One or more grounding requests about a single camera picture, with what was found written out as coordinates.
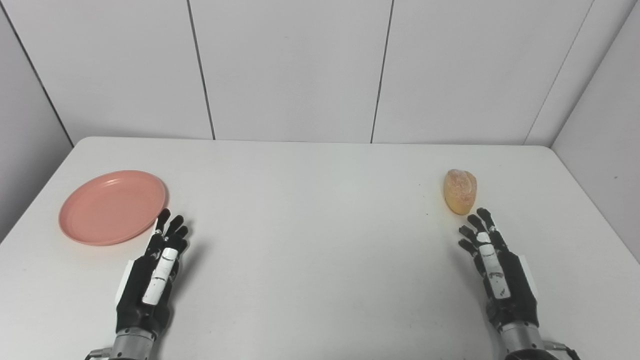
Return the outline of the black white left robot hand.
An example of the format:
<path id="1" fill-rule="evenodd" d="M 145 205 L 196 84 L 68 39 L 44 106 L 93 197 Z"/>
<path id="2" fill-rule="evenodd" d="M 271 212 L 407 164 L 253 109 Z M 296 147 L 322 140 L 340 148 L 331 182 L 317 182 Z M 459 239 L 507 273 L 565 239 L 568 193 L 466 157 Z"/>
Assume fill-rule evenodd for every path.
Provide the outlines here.
<path id="1" fill-rule="evenodd" d="M 164 208 L 154 223 L 144 254 L 131 266 L 116 306 L 115 331 L 142 330 L 156 340 L 169 325 L 169 299 L 188 247 L 189 228 L 182 215 Z"/>

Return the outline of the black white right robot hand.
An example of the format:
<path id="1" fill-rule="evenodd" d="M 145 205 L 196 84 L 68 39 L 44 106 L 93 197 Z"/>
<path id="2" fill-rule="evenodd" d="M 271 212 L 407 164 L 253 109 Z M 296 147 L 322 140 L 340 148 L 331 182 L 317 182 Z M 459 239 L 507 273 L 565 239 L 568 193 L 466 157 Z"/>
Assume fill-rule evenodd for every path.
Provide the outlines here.
<path id="1" fill-rule="evenodd" d="M 512 252 L 496 227 L 493 216 L 479 207 L 469 214 L 458 241 L 473 260 L 487 296 L 487 319 L 496 330 L 521 322 L 538 327 L 537 298 L 531 288 L 521 258 Z"/>

